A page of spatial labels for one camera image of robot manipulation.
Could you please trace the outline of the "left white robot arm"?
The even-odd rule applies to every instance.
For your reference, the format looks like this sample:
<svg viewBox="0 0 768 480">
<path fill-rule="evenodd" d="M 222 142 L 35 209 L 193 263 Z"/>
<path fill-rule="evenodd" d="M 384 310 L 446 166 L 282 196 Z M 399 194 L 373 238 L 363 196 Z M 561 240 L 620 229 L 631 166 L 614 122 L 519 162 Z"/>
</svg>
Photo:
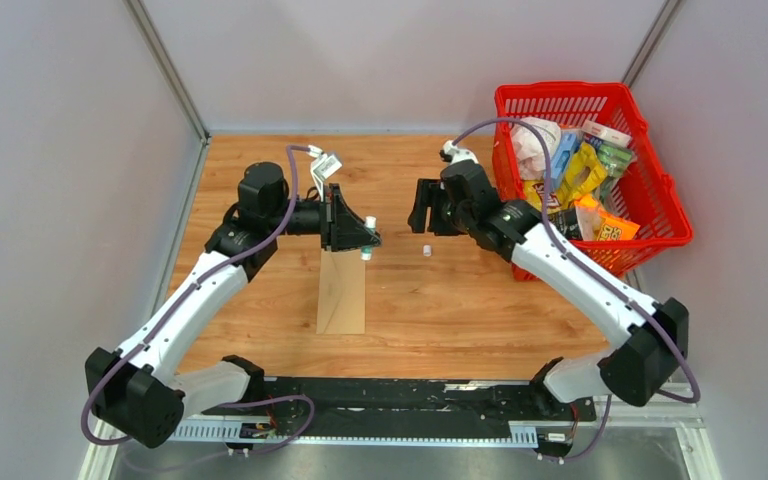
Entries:
<svg viewBox="0 0 768 480">
<path fill-rule="evenodd" d="M 339 185 L 313 198 L 297 194 L 298 174 L 280 165 L 249 166 L 237 200 L 205 244 L 186 282 L 113 351 L 94 350 L 85 362 L 89 398 L 82 418 L 115 427 L 148 448 L 165 443 L 180 422 L 232 405 L 245 415 L 266 399 L 264 372 L 237 356 L 199 371 L 178 371 L 184 355 L 219 310 L 248 286 L 275 254 L 278 238 L 317 235 L 325 252 L 371 250 L 381 237 L 373 217 L 356 214 Z"/>
</svg>

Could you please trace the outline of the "brown paper envelope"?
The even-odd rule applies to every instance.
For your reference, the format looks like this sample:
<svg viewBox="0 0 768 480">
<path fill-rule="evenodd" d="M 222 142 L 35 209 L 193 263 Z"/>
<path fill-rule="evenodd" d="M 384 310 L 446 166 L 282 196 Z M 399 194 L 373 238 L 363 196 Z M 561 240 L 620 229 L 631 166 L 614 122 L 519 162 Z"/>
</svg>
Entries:
<svg viewBox="0 0 768 480">
<path fill-rule="evenodd" d="M 356 251 L 320 257 L 316 333 L 362 335 L 366 330 L 366 262 Z"/>
</svg>

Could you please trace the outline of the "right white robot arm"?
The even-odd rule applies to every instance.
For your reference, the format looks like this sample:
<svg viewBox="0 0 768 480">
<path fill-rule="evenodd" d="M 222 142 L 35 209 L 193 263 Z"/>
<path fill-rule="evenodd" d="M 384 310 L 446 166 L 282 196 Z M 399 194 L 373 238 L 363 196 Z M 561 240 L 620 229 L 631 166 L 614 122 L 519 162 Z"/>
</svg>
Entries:
<svg viewBox="0 0 768 480">
<path fill-rule="evenodd" d="M 481 165 L 452 162 L 439 178 L 419 179 L 408 224 L 418 234 L 471 237 L 552 287 L 608 341 L 602 352 L 556 358 L 538 371 L 530 402 L 541 417 L 595 395 L 642 407 L 685 365 L 689 312 L 681 302 L 659 302 L 607 272 L 528 202 L 502 200 Z"/>
</svg>

